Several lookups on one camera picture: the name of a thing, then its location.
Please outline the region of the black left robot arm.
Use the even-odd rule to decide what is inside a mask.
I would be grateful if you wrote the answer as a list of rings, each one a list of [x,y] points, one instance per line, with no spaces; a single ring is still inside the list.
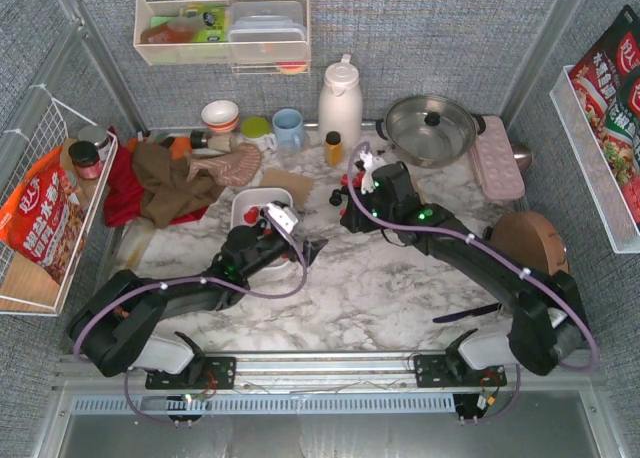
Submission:
[[[245,296],[279,300],[300,292],[328,241],[296,238],[299,216],[280,201],[264,206],[262,215],[270,225],[269,234],[258,225],[232,228],[211,265],[199,274],[161,280],[142,278],[130,270],[115,273],[68,325],[74,357],[113,377],[134,365],[165,319],[223,311]],[[282,257],[301,267],[299,284],[280,294],[251,289],[250,279]]]

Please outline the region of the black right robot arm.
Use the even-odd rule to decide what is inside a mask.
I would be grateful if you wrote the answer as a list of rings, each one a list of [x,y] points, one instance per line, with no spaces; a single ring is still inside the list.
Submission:
[[[596,367],[598,348],[568,273],[548,275],[513,261],[450,211],[422,203],[402,162],[366,171],[359,185],[353,183],[356,169],[355,164],[347,168],[345,228],[353,233],[391,230],[403,245],[449,264],[488,291],[511,313],[506,346],[514,362],[528,371],[545,376],[582,345],[590,348],[582,370]]]

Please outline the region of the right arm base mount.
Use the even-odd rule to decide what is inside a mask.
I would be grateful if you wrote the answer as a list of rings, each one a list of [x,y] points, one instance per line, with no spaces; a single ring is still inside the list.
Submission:
[[[493,366],[476,370],[457,354],[417,354],[411,357],[411,361],[419,388],[507,384],[507,377],[502,368]]]

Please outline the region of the white plastic storage basket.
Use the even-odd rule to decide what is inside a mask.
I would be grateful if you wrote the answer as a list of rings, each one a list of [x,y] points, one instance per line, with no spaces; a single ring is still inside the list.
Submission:
[[[278,187],[259,187],[241,191],[232,202],[231,226],[223,253],[244,274],[266,281],[275,279],[291,267],[289,258],[293,250],[289,242],[264,217],[267,203],[280,201],[293,208],[292,196]],[[260,218],[254,225],[243,220],[250,208],[260,208]]]

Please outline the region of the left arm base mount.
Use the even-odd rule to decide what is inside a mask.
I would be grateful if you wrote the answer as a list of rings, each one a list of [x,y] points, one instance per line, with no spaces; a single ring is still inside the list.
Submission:
[[[237,360],[232,356],[205,356],[198,364],[189,364],[177,375],[148,372],[147,390],[231,390],[234,387]]]

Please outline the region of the red coffee capsule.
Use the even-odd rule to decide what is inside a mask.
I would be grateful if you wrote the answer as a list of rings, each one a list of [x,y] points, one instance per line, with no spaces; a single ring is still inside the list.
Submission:
[[[248,225],[254,225],[260,218],[260,208],[257,206],[250,207],[243,215],[243,220]]]

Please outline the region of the pink striped towel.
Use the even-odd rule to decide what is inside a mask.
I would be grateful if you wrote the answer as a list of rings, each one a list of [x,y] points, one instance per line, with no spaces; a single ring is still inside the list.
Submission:
[[[248,185],[262,163],[262,152],[254,145],[241,143],[231,153],[217,156],[190,155],[186,180],[192,181],[201,172],[210,175],[220,186]]]

